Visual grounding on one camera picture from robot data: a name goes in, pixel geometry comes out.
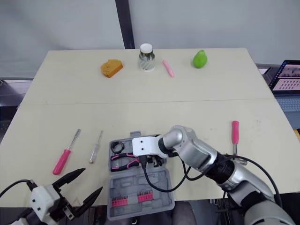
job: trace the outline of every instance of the screwdriver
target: screwdriver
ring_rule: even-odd
[[[232,143],[233,143],[233,154],[238,155],[238,143],[239,143],[239,122],[232,121]],[[247,165],[247,161],[244,159],[234,159],[242,165]]]
[[[103,130],[101,130],[98,141],[94,146],[94,150],[92,151],[92,155],[90,156],[90,163],[91,164],[94,163],[94,161],[96,160],[96,157],[97,157],[97,154],[98,154],[98,151],[99,151],[99,147],[100,147],[100,141],[101,141],[101,138],[102,138],[102,133],[103,133]]]
[[[77,130],[77,132],[76,132],[76,134],[75,134],[73,140],[72,140],[71,143],[69,144],[68,148],[65,149],[64,152],[62,153],[62,155],[60,156],[60,158],[59,158],[59,160],[58,160],[58,162],[57,162],[55,168],[54,168],[53,171],[52,171],[52,173],[53,173],[54,175],[59,175],[59,174],[61,173],[62,169],[64,168],[64,166],[65,166],[65,164],[66,164],[66,162],[67,162],[67,159],[68,159],[68,157],[69,157],[69,155],[70,155],[70,153],[71,153],[71,149],[72,149],[72,147],[73,147],[73,145],[74,145],[74,142],[75,142],[76,138],[77,138],[77,137],[79,136],[79,134],[80,134],[80,131],[81,131],[81,129],[78,129],[78,130]]]

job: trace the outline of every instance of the table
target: table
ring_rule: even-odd
[[[104,186],[95,205],[107,204],[108,144],[111,140],[127,138],[131,131],[137,130],[143,135],[164,134],[173,125],[180,124],[193,128],[200,139],[221,153],[231,153],[231,121],[239,120],[239,154],[261,164],[281,193],[299,191],[300,175],[291,172],[297,169],[299,141],[248,52],[245,49],[207,49],[209,63],[203,69],[191,69],[190,64],[178,65],[177,57],[185,60],[190,56],[191,59],[195,52],[195,49],[156,50],[157,66],[152,73],[139,71],[129,64],[130,56],[138,55],[138,50],[49,52],[0,145],[0,189],[19,179],[33,179],[38,185],[57,180],[60,176],[52,175],[52,169],[75,131],[81,128],[62,175],[81,167],[87,169],[63,187],[62,193],[71,204],[80,205],[91,192]],[[218,60],[219,55],[228,56],[224,58],[226,63]],[[106,79],[88,63],[95,62],[96,56],[96,67],[106,59],[118,58],[124,61],[124,68],[113,78]],[[80,72],[78,60],[85,58],[90,60],[81,64]],[[174,78],[161,67],[159,59],[169,61]],[[84,70],[85,77],[81,78],[79,74]],[[185,75],[182,74],[184,70],[188,71]],[[58,74],[66,77],[60,80]],[[225,77],[234,79],[238,87],[229,88],[230,81]],[[55,82],[55,88],[47,87]],[[79,82],[83,82],[85,88],[80,87]],[[212,89],[224,93],[211,90],[205,83],[215,83],[220,88],[212,86]],[[139,84],[146,91],[141,91]],[[255,84],[255,91],[248,91],[249,84]],[[90,165],[90,153],[101,129],[104,133],[99,155],[96,163]],[[171,158],[166,167],[175,186],[183,176],[181,162]],[[247,167],[270,185],[259,169],[252,165]],[[185,181],[174,192],[175,200],[221,196],[222,190],[208,178]],[[29,197],[27,187],[19,185],[1,198],[0,206],[28,206]]]

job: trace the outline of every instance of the gray toolbox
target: gray toolbox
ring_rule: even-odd
[[[141,215],[172,210],[175,206],[173,193],[164,193],[152,188],[146,181],[141,165],[132,166],[122,171],[111,171],[111,168],[120,168],[134,161],[136,158],[116,157],[115,152],[132,153],[132,139],[140,137],[141,132],[131,132],[127,139],[114,140],[109,143],[109,171],[113,175],[108,182],[107,217],[109,220],[137,217]],[[165,168],[166,159],[161,160],[162,166],[153,163],[147,164],[146,170],[150,181],[162,189],[171,189],[168,170]]]

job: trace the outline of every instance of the laptop keyboard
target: laptop keyboard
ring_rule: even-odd
[[[284,112],[300,112],[300,97],[277,98],[277,101]]]

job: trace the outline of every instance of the green pear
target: green pear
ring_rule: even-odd
[[[193,59],[193,64],[196,68],[202,68],[207,63],[207,56],[204,50],[200,50]]]

